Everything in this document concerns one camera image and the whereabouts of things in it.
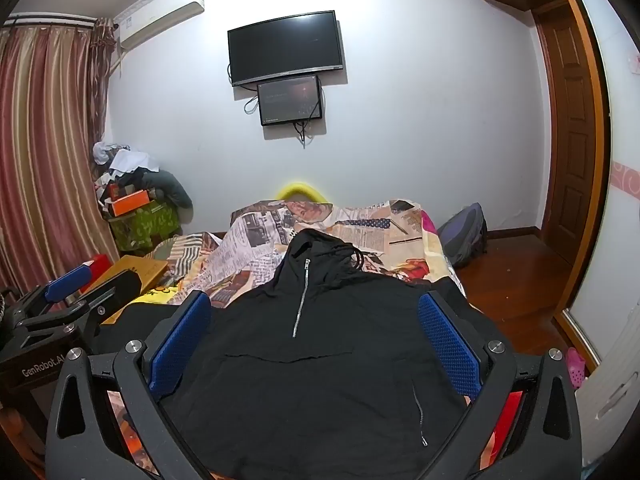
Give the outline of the orange box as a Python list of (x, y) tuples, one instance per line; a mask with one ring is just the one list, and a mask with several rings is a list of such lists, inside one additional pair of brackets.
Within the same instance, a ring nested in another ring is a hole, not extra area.
[(108, 205), (108, 211), (114, 218), (129, 214), (131, 211), (147, 205), (150, 202), (150, 196), (147, 190), (140, 190), (130, 195), (115, 200)]

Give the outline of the wall mounted black television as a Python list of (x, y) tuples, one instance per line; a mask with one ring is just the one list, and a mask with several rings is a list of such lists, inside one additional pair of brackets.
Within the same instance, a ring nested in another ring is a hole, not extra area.
[(273, 18), (231, 29), (228, 51), (229, 75), (234, 86), (344, 67), (333, 10)]

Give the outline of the grey purple backpack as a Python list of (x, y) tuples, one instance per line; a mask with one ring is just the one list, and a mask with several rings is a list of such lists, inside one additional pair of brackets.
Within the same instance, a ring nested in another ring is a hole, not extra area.
[(437, 234), (442, 251), (451, 265), (457, 269), (483, 255), (487, 248), (487, 223), (479, 203), (460, 210), (446, 221)]

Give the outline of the red tissue box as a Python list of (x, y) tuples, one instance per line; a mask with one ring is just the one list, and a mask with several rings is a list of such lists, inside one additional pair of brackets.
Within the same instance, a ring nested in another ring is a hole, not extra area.
[(85, 265), (90, 270), (90, 278), (87, 284), (81, 287), (81, 292), (86, 292), (91, 286), (112, 266), (112, 262), (108, 255), (95, 255), (91, 260), (86, 261)]

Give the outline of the white drawer cabinet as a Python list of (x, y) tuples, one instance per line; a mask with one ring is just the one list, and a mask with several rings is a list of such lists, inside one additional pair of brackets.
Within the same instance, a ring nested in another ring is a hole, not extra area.
[(613, 447), (638, 405), (639, 336), (635, 307), (612, 349), (576, 392), (584, 467)]

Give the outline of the pink croc slipper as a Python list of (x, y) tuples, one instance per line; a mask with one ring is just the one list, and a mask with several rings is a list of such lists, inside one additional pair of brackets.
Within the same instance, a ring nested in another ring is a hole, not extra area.
[(570, 376), (570, 383), (577, 390), (586, 379), (586, 360), (575, 348), (568, 348), (565, 362), (568, 376)]

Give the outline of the newspaper print bed blanket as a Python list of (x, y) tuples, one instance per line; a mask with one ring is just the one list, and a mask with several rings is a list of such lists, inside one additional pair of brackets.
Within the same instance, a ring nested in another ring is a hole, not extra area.
[(219, 245), (192, 266), (176, 298), (205, 292), (213, 312), (228, 307), (268, 283), (294, 236), (306, 229), (354, 245), (363, 253), (363, 267), (369, 273), (408, 283), (449, 278), (465, 298), (430, 219), (418, 205), (404, 200), (366, 209), (296, 202), (249, 206), (235, 215)]

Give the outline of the white wall air conditioner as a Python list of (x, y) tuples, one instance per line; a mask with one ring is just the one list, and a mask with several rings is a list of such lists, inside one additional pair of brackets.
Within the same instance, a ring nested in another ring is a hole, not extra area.
[(130, 51), (205, 11), (205, 0), (139, 0), (115, 18), (119, 45)]

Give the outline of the pile of clothes and papers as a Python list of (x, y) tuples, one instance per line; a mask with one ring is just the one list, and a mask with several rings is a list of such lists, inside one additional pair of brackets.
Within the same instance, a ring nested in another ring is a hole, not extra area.
[(169, 200), (180, 209), (192, 209), (191, 197), (178, 179), (145, 152), (133, 150), (125, 144), (96, 142), (92, 147), (93, 161), (99, 170), (94, 181), (96, 198), (105, 204), (108, 187), (114, 184), (117, 192), (133, 186), (135, 191), (159, 192), (160, 197)]

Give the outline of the striped red curtain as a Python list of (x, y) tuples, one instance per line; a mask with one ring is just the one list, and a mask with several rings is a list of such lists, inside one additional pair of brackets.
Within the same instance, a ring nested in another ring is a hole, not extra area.
[(114, 24), (1, 31), (1, 281), (24, 292), (117, 257), (96, 191)]

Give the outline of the small black wall monitor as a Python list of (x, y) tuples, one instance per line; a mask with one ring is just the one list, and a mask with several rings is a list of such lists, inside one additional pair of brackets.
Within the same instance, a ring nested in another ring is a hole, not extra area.
[(257, 86), (257, 96), (264, 127), (309, 122), (323, 116), (321, 82), (316, 75), (263, 82)]

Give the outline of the black zip hoodie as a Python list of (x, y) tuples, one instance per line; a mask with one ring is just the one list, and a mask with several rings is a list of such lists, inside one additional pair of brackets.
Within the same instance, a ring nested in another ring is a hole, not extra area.
[(413, 479), (465, 411), (419, 323), (437, 292), (500, 337), (449, 278), (369, 273), (354, 245), (297, 233), (273, 278), (213, 312), (160, 407), (233, 479)]

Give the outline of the green patterned storage box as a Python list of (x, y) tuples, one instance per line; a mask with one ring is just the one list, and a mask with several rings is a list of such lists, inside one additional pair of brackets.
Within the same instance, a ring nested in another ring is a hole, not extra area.
[(177, 209), (157, 200), (107, 222), (117, 249), (124, 254), (146, 254), (181, 232)]

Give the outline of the yellow garment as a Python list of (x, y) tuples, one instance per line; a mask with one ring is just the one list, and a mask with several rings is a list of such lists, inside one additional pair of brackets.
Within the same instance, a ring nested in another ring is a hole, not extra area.
[(171, 304), (171, 299), (178, 291), (177, 286), (153, 288), (130, 301), (130, 304)]

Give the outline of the brown wooden door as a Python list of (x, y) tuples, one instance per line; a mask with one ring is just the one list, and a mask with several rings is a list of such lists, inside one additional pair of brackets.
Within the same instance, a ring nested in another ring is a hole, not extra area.
[(551, 165), (544, 241), (572, 268), (556, 312), (570, 307), (602, 216), (608, 120), (600, 54), (585, 14), (568, 0), (534, 12), (551, 110)]

